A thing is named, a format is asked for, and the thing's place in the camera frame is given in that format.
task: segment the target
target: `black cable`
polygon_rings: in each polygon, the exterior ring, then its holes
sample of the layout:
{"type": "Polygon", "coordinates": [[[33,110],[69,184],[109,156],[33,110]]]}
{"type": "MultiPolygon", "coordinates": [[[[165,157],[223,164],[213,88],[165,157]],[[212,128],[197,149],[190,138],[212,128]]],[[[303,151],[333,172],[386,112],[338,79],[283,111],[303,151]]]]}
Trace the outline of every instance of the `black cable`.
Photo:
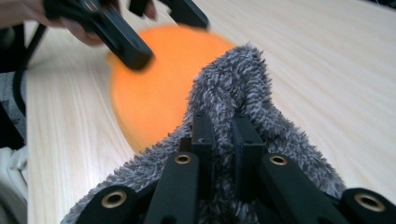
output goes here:
{"type": "Polygon", "coordinates": [[[12,80],[12,93],[14,95],[15,103],[17,104],[18,109],[22,112],[22,114],[26,117],[26,105],[23,101],[21,95],[21,81],[23,74],[29,64],[30,59],[35,52],[38,44],[40,43],[41,38],[43,37],[47,27],[43,24],[39,24],[35,30],[35,34],[32,37],[32,40],[27,47],[25,54],[23,55],[23,59],[21,65],[15,71],[14,78],[12,80]]]}

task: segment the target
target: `orange foam ball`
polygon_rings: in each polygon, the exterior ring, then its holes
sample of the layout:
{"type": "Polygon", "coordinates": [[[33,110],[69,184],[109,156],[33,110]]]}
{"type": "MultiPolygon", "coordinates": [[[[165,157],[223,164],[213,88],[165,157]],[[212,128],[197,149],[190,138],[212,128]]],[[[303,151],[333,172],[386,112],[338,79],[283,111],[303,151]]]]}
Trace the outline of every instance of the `orange foam ball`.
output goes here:
{"type": "Polygon", "coordinates": [[[139,35],[154,58],[140,71],[114,60],[110,84],[117,122],[135,152],[163,140],[181,124],[193,79],[233,48],[219,35],[187,26],[157,27],[139,35]]]}

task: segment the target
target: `brass grommet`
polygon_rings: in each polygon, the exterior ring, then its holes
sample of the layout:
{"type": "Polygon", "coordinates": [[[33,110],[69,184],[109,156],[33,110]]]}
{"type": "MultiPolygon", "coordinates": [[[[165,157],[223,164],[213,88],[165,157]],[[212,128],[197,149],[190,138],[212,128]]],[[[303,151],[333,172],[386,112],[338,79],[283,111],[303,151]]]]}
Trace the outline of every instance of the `brass grommet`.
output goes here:
{"type": "Polygon", "coordinates": [[[126,200],[126,193],[122,190],[114,190],[102,199],[102,206],[105,208],[115,208],[122,205],[126,200]]]}
{"type": "Polygon", "coordinates": [[[374,212],[383,212],[386,209],[385,205],[381,201],[370,194],[358,193],[355,195],[355,201],[364,208],[374,212]]]}
{"type": "Polygon", "coordinates": [[[270,157],[270,162],[275,165],[286,165],[288,164],[288,160],[281,156],[272,156],[270,157]]]}
{"type": "Polygon", "coordinates": [[[187,154],[181,154],[175,157],[175,162],[178,164],[187,164],[190,161],[191,161],[191,157],[187,154]]]}

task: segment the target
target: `gray fuzzy fabric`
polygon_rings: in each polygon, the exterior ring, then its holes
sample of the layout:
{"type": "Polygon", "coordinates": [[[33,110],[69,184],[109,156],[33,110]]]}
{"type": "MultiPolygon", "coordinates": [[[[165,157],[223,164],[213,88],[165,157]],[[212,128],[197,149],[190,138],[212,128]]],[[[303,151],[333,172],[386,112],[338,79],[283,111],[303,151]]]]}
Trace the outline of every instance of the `gray fuzzy fabric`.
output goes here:
{"type": "Polygon", "coordinates": [[[192,116],[205,112],[211,119],[217,145],[213,201],[200,202],[200,223],[257,223],[253,204],[238,202],[233,193],[233,134],[235,111],[248,117],[270,152],[295,159],[315,185],[340,197],[346,188],[340,176],[311,146],[305,133],[283,117],[271,102],[271,80],[265,74],[262,54],[246,45],[226,52],[205,67],[194,80],[182,124],[168,137],[127,161],[113,175],[82,198],[62,223],[75,223],[95,193],[111,185],[136,191],[160,177],[169,154],[178,149],[179,139],[191,137],[192,116]]]}

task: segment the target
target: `wood grain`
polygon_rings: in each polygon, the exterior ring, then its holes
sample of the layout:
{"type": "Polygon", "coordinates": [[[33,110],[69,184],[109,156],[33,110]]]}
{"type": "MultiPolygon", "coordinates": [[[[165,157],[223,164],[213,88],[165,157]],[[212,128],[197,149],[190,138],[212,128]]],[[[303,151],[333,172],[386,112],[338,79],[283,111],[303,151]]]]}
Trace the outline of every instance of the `wood grain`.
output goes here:
{"type": "MultiPolygon", "coordinates": [[[[211,30],[263,50],[276,107],[348,187],[396,203],[396,11],[358,0],[196,0],[211,30]]],[[[172,21],[156,2],[158,21],[172,21]]],[[[48,31],[27,73],[29,223],[57,223],[133,152],[111,110],[106,46],[48,31]]]]}

